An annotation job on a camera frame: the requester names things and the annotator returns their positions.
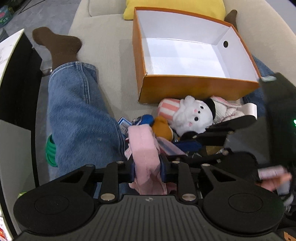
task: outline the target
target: jeans leg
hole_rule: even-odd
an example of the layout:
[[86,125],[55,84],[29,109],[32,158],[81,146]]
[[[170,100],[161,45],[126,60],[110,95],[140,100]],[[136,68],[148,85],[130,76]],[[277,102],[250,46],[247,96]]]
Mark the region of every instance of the jeans leg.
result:
[[61,176],[86,164],[102,168],[125,159],[124,138],[106,110],[95,66],[81,62],[59,66],[50,76],[48,92],[48,115]]
[[[259,59],[253,56],[253,59],[259,69],[260,75],[265,77],[267,75],[273,74],[273,72]],[[261,117],[265,115],[265,106],[263,101],[263,92],[261,88],[253,91],[252,93],[243,97],[244,103],[253,103],[257,105],[257,116]]]

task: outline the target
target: open cardboard box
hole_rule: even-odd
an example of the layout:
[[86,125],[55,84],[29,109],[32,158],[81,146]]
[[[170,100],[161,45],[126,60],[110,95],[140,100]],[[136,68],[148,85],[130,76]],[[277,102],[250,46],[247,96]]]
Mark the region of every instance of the open cardboard box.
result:
[[237,100],[259,87],[260,74],[235,28],[172,9],[136,7],[133,49],[139,103],[219,96]]

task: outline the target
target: yellow cushion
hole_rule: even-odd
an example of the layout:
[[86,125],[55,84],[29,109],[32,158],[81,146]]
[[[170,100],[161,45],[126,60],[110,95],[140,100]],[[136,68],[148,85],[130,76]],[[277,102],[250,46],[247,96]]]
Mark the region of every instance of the yellow cushion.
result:
[[133,20],[135,7],[159,7],[199,13],[224,21],[223,0],[127,0],[123,14],[125,20]]

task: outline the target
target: plush toy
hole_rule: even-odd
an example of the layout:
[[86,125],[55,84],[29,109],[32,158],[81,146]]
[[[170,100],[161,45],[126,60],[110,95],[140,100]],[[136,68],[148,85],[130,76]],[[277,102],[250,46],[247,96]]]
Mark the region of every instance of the plush toy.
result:
[[155,133],[156,137],[163,137],[168,141],[173,140],[173,131],[168,125],[168,121],[161,115],[154,119],[152,130]]
[[179,136],[188,131],[203,133],[212,125],[215,117],[215,104],[209,105],[214,109],[211,110],[205,102],[192,96],[182,100],[163,99],[158,106],[158,115],[166,118]]

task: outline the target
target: couch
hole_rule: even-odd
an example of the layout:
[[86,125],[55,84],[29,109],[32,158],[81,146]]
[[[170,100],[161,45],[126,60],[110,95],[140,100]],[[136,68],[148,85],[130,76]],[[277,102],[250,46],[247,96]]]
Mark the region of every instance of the couch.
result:
[[[69,35],[83,45],[78,59],[97,67],[98,85],[110,114],[132,120],[154,114],[157,105],[138,104],[132,21],[123,20],[125,0],[82,0]],[[265,0],[224,0],[238,11],[239,33],[250,52],[296,85],[296,35]]]

